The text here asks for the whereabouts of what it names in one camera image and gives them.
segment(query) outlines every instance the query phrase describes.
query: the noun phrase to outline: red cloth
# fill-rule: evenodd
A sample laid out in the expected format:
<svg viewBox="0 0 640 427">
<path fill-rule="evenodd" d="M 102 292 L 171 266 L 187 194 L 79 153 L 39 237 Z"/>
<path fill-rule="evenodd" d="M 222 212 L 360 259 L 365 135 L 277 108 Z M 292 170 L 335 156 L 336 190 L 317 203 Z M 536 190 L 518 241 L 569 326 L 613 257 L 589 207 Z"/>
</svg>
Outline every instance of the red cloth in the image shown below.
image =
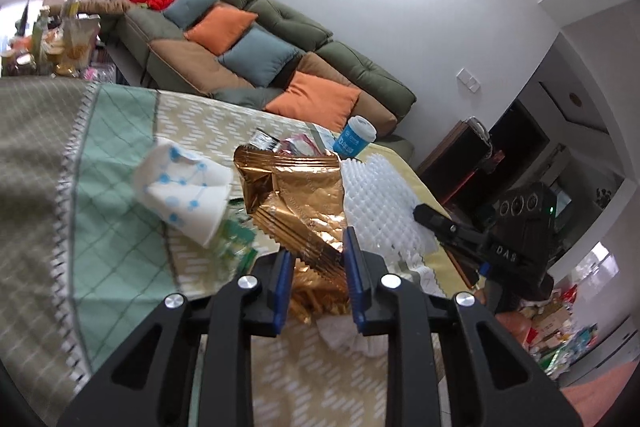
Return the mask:
<svg viewBox="0 0 640 427">
<path fill-rule="evenodd" d="M 146 4 L 152 9 L 156 11 L 164 10 L 175 0 L 150 0 Z"/>
<path fill-rule="evenodd" d="M 167 8 L 175 0 L 130 0 L 135 4 L 146 4 L 152 10 L 160 11 Z"/>
</svg>

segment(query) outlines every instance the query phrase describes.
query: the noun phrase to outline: wall switch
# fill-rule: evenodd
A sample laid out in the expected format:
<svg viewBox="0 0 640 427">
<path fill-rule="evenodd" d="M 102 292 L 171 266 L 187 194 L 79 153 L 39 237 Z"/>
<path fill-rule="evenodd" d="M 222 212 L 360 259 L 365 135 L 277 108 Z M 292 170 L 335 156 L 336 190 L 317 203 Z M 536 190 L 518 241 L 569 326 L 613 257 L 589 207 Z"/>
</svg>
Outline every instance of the wall switch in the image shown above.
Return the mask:
<svg viewBox="0 0 640 427">
<path fill-rule="evenodd" d="M 467 70 L 462 69 L 460 71 L 460 73 L 458 73 L 457 79 L 462 82 L 463 84 L 465 84 L 465 86 L 469 85 L 469 82 L 471 81 L 473 77 L 471 76 L 471 73 L 469 73 Z"/>
<path fill-rule="evenodd" d="M 468 87 L 471 92 L 476 92 L 478 89 L 480 89 L 480 82 L 478 82 L 478 79 L 464 68 L 460 71 L 460 73 L 458 73 L 456 78 L 460 82 L 465 84 L 465 86 Z"/>
</svg>

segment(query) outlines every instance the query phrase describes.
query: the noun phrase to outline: patterned blanket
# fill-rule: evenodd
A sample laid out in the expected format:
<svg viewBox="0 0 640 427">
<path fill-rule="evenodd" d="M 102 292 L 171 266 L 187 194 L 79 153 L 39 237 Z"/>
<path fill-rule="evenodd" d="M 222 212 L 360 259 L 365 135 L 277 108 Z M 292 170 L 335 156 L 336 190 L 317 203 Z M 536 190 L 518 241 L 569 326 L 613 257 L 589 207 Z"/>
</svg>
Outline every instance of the patterned blanket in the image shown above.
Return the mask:
<svg viewBox="0 0 640 427">
<path fill-rule="evenodd" d="M 0 81 L 0 358 L 36 413 L 54 425 L 101 363 L 165 295 L 212 294 L 209 251 L 137 203 L 130 178 L 158 136 L 232 167 L 256 127 L 309 124 L 205 98 L 88 84 Z M 392 151 L 421 200 L 437 205 Z M 238 176 L 232 197 L 241 196 Z M 277 250 L 258 234 L 260 253 Z M 446 295 L 464 289 L 443 251 L 425 256 Z M 254 339 L 256 425 L 382 425 L 386 358 L 332 351 L 290 321 Z"/>
</svg>

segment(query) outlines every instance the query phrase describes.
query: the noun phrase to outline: sofa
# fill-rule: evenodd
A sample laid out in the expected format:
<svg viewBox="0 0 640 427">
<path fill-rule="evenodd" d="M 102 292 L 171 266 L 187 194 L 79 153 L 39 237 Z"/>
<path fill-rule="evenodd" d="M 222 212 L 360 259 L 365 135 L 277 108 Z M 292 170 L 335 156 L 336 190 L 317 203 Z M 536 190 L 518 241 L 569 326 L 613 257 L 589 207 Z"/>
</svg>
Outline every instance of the sofa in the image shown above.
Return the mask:
<svg viewBox="0 0 640 427">
<path fill-rule="evenodd" d="M 302 67 L 331 71 L 319 76 L 362 90 L 353 114 L 358 114 L 358 108 L 366 106 L 371 111 L 375 107 L 376 118 L 380 120 L 380 124 L 372 122 L 378 130 L 376 143 L 393 149 L 407 162 L 411 159 L 413 145 L 394 135 L 393 130 L 416 98 L 398 79 L 347 44 L 334 40 L 331 30 L 277 0 L 220 0 L 220 3 L 256 14 L 252 27 L 295 47 L 296 53 L 277 73 L 270 88 L 287 89 L 296 70 Z M 225 68 L 208 49 L 187 40 L 184 29 L 162 12 L 130 7 L 113 33 L 160 89 L 241 103 L 225 98 L 229 90 L 254 88 L 242 76 Z M 360 114 L 367 117 L 369 113 Z"/>
</svg>

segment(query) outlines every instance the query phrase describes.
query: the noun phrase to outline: silver screw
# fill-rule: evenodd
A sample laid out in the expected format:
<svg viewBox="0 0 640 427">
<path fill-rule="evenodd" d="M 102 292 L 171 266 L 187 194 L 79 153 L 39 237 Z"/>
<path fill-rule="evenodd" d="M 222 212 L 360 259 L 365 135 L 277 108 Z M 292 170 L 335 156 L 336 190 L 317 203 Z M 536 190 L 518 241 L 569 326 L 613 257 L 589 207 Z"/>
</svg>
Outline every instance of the silver screw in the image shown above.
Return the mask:
<svg viewBox="0 0 640 427">
<path fill-rule="evenodd" d="M 474 302 L 476 302 L 476 298 L 468 292 L 460 292 L 456 295 L 456 302 L 460 306 L 473 306 Z"/>
<path fill-rule="evenodd" d="M 172 293 L 164 298 L 164 305 L 170 310 L 175 310 L 184 304 L 184 297 L 179 293 Z"/>
<path fill-rule="evenodd" d="M 398 288 L 398 286 L 402 283 L 402 280 L 397 275 L 388 273 L 382 276 L 382 279 L 380 279 L 380 282 L 382 282 L 382 285 L 385 288 L 393 289 L 393 288 Z"/>
<path fill-rule="evenodd" d="M 250 290 L 258 285 L 258 280 L 253 275 L 243 275 L 238 279 L 238 286 L 243 290 Z"/>
</svg>

